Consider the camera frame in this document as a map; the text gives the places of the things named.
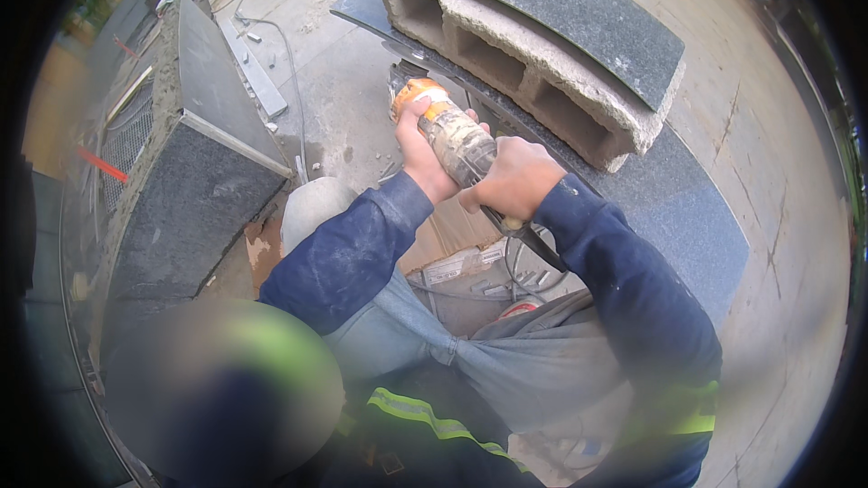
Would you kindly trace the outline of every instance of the cinder block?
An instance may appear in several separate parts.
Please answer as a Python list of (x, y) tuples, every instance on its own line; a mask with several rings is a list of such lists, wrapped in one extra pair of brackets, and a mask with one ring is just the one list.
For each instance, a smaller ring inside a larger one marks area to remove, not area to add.
[(655, 112), (565, 38), (496, 0), (383, 0), (399, 31), (503, 92), (589, 164), (615, 172), (660, 133), (682, 60)]

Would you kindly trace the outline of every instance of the navy blue sweatshirt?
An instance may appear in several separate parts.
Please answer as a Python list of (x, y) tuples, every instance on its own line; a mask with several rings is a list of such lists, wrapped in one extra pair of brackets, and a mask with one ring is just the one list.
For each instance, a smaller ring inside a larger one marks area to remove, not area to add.
[[(322, 335), (333, 332), (385, 287), (431, 212), (425, 193), (404, 172), (380, 190), (365, 190), (280, 261), (262, 284), (259, 301)], [(617, 206), (576, 176), (548, 193), (534, 221), (552, 232), (561, 259), (588, 285), (635, 389), (621, 441), (575, 485), (692, 485), (708, 451), (721, 373), (721, 345), (711, 321), (660, 252), (629, 227)], [(424, 472), (402, 469), (403, 480), (389, 476), (392, 485), (541, 485), (470, 439), (432, 439), (422, 423), (396, 422), (377, 407), (369, 409), (375, 410), (369, 424), (388, 427), (388, 435), (380, 435), (392, 437), (406, 461), (424, 466)], [(413, 449), (424, 449), (425, 458), (414, 462)], [(384, 470), (394, 468), (390, 464)], [(320, 486), (379, 484), (362, 479), (344, 461)]]

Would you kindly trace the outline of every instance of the yellow reflective stripe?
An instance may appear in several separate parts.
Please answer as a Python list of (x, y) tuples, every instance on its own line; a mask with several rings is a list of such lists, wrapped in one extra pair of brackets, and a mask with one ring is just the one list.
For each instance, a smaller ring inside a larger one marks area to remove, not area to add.
[(661, 435), (686, 435), (689, 433), (703, 433), (714, 431), (713, 414), (702, 414), (705, 409), (711, 411), (717, 408), (717, 391), (719, 384), (716, 380), (700, 388), (688, 386), (674, 386), (656, 400), (656, 407), (642, 409), (639, 414), (649, 415), (655, 409), (661, 415), (676, 407), (689, 407), (689, 413), (678, 415), (669, 424), (661, 426), (658, 418), (642, 418), (635, 416), (625, 426), (622, 437), (618, 440), (615, 448), (631, 445), (640, 439)]
[(338, 424), (334, 427), (335, 432), (347, 437), (354, 427), (356, 427), (356, 419), (341, 411)]
[(461, 422), (449, 418), (443, 419), (434, 416), (434, 411), (426, 401), (393, 394), (385, 388), (379, 387), (374, 390), (373, 394), (368, 399), (368, 405), (373, 405), (383, 413), (398, 418), (425, 422), (430, 426), (431, 430), (434, 431), (434, 435), (436, 435), (438, 439), (445, 440), (459, 437), (470, 439), (489, 453), (512, 460), (512, 462), (518, 467), (518, 471), (522, 473), (530, 471), (522, 462), (507, 454), (504, 448), (497, 443), (480, 443), (477, 441)]

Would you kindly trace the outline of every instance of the hand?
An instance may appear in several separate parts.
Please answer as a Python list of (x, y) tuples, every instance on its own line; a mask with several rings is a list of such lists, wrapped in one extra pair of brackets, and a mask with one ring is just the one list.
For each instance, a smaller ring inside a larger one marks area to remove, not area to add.
[(458, 200), (470, 213), (479, 211), (480, 205), (487, 205), (505, 216), (529, 221), (548, 191), (567, 175), (567, 171), (539, 144), (507, 136), (495, 141), (497, 157), (488, 175), (463, 190)]
[[(428, 140), (419, 132), (419, 117), (430, 106), (430, 99), (425, 97), (418, 102), (407, 104), (397, 121), (395, 137), (404, 153), (404, 171), (425, 192), (431, 203), (438, 204), (455, 196), (459, 190), (458, 183), (440, 166), (440, 161), (434, 155), (434, 150), (428, 145)], [(471, 119), (478, 122), (479, 117), (473, 110), (466, 112)], [(488, 132), (489, 125), (479, 125)]]

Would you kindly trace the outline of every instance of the concrete ground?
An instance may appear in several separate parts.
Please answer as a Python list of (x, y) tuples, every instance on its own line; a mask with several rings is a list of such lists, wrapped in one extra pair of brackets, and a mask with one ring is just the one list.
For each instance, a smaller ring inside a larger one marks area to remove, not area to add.
[[(394, 58), (379, 38), (331, 16), (333, 1), (244, 0), (241, 9), (277, 22), (292, 45), (300, 99), (277, 31), (257, 27), (264, 41), (252, 45), (260, 62), (271, 53), (278, 58), (268, 73), (289, 104), (275, 120), (280, 148), (290, 158), (297, 150), (303, 112), (308, 165), (319, 162), (318, 174), (361, 192), (376, 187), (386, 155), (400, 162), (386, 115)], [(698, 485), (775, 485), (811, 436), (840, 359), (850, 269), (840, 167), (827, 160), (828, 131), (811, 122), (746, 0), (635, 1), (686, 43), (688, 70), (668, 120), (750, 243), (741, 286), (718, 328), (721, 406)], [(237, 4), (211, 3), (215, 10), (228, 5), (218, 20)], [(239, 295), (250, 294), (249, 276), (239, 273), (244, 255), (236, 245), (218, 268), (226, 294), (233, 278)], [(492, 317), (495, 306), (471, 309), (472, 322), (463, 328), (463, 321), (445, 320), (447, 328), (461, 335)], [(535, 438), (515, 439), (510, 450), (548, 485), (577, 478), (563, 463), (552, 465), (563, 460), (557, 442), (540, 460)]]

